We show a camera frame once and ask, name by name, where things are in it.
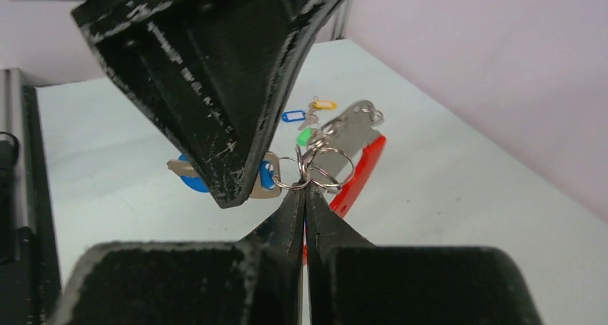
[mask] keychain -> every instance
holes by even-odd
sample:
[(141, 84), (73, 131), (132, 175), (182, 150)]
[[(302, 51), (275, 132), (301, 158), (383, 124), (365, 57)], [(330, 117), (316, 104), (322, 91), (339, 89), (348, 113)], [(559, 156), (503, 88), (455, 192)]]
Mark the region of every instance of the keychain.
[[(203, 179), (194, 171), (194, 167), (183, 154), (178, 160), (169, 160), (167, 168), (177, 174), (191, 189), (198, 192), (209, 192)], [(281, 195), (281, 188), (276, 187), (273, 177), (280, 180), (280, 175), (279, 158), (273, 152), (268, 151), (264, 156), (264, 160), (260, 163), (259, 172), (250, 198), (267, 199), (279, 197)]]

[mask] blue plastic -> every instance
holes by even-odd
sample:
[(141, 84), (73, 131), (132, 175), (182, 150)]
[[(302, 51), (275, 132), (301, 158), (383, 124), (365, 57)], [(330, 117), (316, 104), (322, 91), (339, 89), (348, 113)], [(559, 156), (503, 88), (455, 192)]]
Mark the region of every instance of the blue plastic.
[[(188, 161), (188, 159), (182, 154), (178, 158), (180, 161)], [(260, 183), (265, 189), (272, 189), (275, 187), (275, 181), (272, 180), (272, 176), (274, 173), (268, 169), (270, 165), (269, 161), (262, 161), (260, 163)], [(190, 189), (194, 191), (209, 193), (209, 189), (205, 183), (203, 183), (203, 179), (199, 176), (180, 176), (181, 180), (185, 185), (188, 185)]]
[[(300, 117), (290, 118), (292, 116), (289, 116), (289, 115), (292, 113), (299, 113)], [(302, 110), (284, 112), (283, 115), (281, 116), (281, 119), (283, 119), (283, 121), (287, 122), (287, 123), (304, 121), (306, 119), (306, 112), (304, 112)]]

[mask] yellow key tag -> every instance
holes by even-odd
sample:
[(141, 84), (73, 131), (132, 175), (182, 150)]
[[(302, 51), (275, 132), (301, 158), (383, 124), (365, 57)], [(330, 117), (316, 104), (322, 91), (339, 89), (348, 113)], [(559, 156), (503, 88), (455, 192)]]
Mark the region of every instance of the yellow key tag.
[(338, 104), (330, 100), (315, 100), (313, 106), (319, 110), (335, 110)]

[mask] scratched black metal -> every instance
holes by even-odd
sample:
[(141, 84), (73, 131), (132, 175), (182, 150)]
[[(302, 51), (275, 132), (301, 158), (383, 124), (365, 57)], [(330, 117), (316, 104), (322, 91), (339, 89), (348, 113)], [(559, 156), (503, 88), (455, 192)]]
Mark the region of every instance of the scratched black metal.
[(72, 15), (105, 74), (228, 208), (250, 194), (302, 62), (341, 1), (89, 0)]

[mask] white table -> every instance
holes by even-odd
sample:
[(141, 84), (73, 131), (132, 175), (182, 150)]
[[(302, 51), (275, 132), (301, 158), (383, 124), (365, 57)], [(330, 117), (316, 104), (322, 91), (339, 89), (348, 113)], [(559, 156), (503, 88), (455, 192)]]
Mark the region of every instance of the white table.
[[(353, 42), (314, 46), (286, 110), (315, 95), (342, 108), (369, 99), (386, 117), (384, 155), (346, 217), (362, 235), (496, 246), (517, 262), (546, 324), (606, 324), (607, 224)], [(39, 98), (63, 283), (96, 243), (236, 240), (281, 203), (220, 209), (187, 188), (166, 168), (179, 152), (107, 80), (42, 88)], [(297, 126), (281, 123), (272, 151), (293, 156)], [(283, 178), (295, 170), (282, 165)]]

